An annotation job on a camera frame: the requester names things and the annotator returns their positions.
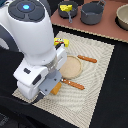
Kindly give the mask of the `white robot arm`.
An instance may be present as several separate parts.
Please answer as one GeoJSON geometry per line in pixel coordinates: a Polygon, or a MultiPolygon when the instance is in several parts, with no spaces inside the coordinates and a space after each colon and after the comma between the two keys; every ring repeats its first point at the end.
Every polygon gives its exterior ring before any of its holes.
{"type": "Polygon", "coordinates": [[[38,102],[60,82],[67,60],[64,44],[54,45],[47,0],[0,0],[0,46],[22,52],[13,76],[21,94],[38,102]]]}

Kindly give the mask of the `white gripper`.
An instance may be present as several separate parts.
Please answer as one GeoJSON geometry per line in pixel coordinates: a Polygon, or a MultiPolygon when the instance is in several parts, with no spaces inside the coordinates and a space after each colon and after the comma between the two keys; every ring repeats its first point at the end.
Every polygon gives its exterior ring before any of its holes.
{"type": "Polygon", "coordinates": [[[22,50],[24,58],[14,72],[21,94],[36,102],[48,95],[61,80],[59,69],[67,60],[64,44],[45,44],[22,50]]]}

